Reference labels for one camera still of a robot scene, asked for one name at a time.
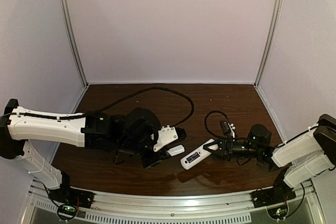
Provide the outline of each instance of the white wall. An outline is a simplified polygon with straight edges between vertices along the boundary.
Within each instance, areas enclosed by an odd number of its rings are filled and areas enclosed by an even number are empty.
[[[284,0],[261,88],[286,136],[319,116],[336,117],[336,0]],[[336,172],[314,179],[327,223],[334,223]]]
[[[59,0],[0,0],[0,6],[0,110],[17,98],[26,108],[69,112],[82,87]],[[54,143],[34,145],[51,158]],[[0,174],[0,222],[17,223],[32,177],[3,158]]]
[[[253,83],[274,0],[68,0],[90,83]]]

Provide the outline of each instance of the aluminum frame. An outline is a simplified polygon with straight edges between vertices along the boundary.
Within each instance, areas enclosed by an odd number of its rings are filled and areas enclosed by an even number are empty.
[[[265,48],[264,48],[264,53],[263,53],[263,57],[261,59],[261,63],[260,63],[260,67],[258,70],[258,74],[256,77],[256,81],[254,83],[255,87],[258,87],[260,85],[261,82],[261,78],[262,75],[265,71],[265,66],[268,60],[268,56],[273,44],[273,40],[275,37],[275,33],[276,33],[276,27],[278,24],[278,20],[280,17],[280,12],[281,12],[281,8],[282,8],[282,3],[284,0],[274,0],[274,6],[273,6],[273,14],[272,14],[272,19],[271,19],[271,24],[269,27],[269,31],[268,31],[268,36],[267,36],[267,40],[266,40],[266,44],[265,44]]]
[[[315,224],[325,224],[318,197],[312,181],[303,183],[306,198]],[[178,222],[181,220],[213,219],[234,215],[242,215],[259,211],[254,208],[250,193],[253,190],[238,193],[206,195],[206,196],[135,196],[94,192],[91,209],[80,209],[82,214],[97,214],[117,218],[134,218],[139,220],[163,220]],[[303,194],[301,186],[295,188],[299,200]],[[34,179],[22,212],[21,224],[29,224],[37,199],[48,201],[47,194],[40,181]]]
[[[60,4],[61,4],[61,8],[62,8],[65,28],[66,28],[66,32],[67,32],[67,35],[68,35],[72,56],[73,56],[74,61],[75,61],[75,65],[76,65],[76,68],[77,68],[77,71],[78,71],[78,75],[79,75],[81,84],[85,88],[88,85],[88,81],[86,79],[86,76],[85,76],[85,73],[84,73],[84,70],[83,70],[83,66],[82,66],[82,63],[81,63],[81,60],[80,60],[80,57],[79,57],[79,52],[78,52],[78,48],[77,48],[77,44],[76,44],[76,40],[75,40],[75,35],[74,35],[74,31],[72,29],[72,24],[71,24],[71,19],[70,19],[68,2],[67,2],[67,0],[60,0]]]

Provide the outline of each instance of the enclosure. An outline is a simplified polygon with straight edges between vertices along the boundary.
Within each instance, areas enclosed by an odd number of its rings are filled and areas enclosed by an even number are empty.
[[[187,94],[195,113],[183,127],[186,153],[211,136],[204,116],[224,111],[239,136],[253,124],[286,142],[319,116],[336,116],[336,0],[0,0],[3,108],[10,98],[37,111],[96,110],[152,86]],[[163,125],[188,104],[155,91],[108,111],[153,110]],[[209,124],[220,131],[219,116]],[[278,173],[254,162],[209,157],[185,171],[182,156],[143,169],[113,156],[32,140],[46,161],[94,191],[91,209],[72,223],[272,223],[249,195]],[[2,223],[58,223],[33,175],[1,159]],[[304,183],[305,199],[288,223],[334,223],[335,172]],[[289,202],[295,209],[304,196]]]

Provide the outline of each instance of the wooden table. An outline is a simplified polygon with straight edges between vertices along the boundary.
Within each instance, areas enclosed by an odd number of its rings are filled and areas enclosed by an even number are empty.
[[[99,109],[116,99],[150,84],[91,85],[78,107],[79,112]],[[180,127],[187,139],[181,142],[185,154],[212,138],[204,129],[204,116],[211,110],[225,112],[235,124],[239,136],[247,136],[253,124],[261,123],[272,131],[272,145],[281,142],[263,102],[252,85],[231,84],[156,84],[190,96],[195,103],[194,115]],[[163,91],[150,91],[131,98],[106,111],[127,114],[135,107],[152,110],[162,125],[173,124],[190,110],[181,97]],[[209,127],[218,134],[220,115],[209,118]],[[236,160],[223,161],[210,156],[190,170],[184,170],[180,159],[184,154],[163,161],[156,167],[142,168],[139,157],[115,166],[114,153],[86,150],[61,144],[53,165],[70,175],[71,185],[88,190],[148,196],[190,196],[231,193],[267,187],[273,184],[278,172],[268,173],[252,160],[238,166]]]

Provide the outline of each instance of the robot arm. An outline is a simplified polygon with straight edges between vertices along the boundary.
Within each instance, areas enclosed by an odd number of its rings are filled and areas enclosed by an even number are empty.
[[[141,156],[144,168],[184,152],[182,145],[167,150],[172,142],[184,140],[178,127],[161,127],[149,110],[136,108],[127,115],[105,113],[56,114],[25,109],[11,99],[0,118],[0,156],[17,160],[49,189],[49,197],[90,207],[93,193],[70,187],[69,176],[52,167],[28,139],[54,141],[77,147]]]
[[[293,199],[292,190],[311,177],[318,176],[336,165],[336,119],[324,114],[317,124],[278,147],[270,146],[271,132],[263,125],[251,127],[247,138],[220,138],[203,145],[203,149],[225,160],[235,158],[255,158],[259,166],[269,172],[283,169],[273,188],[254,191],[251,196],[255,207]]]

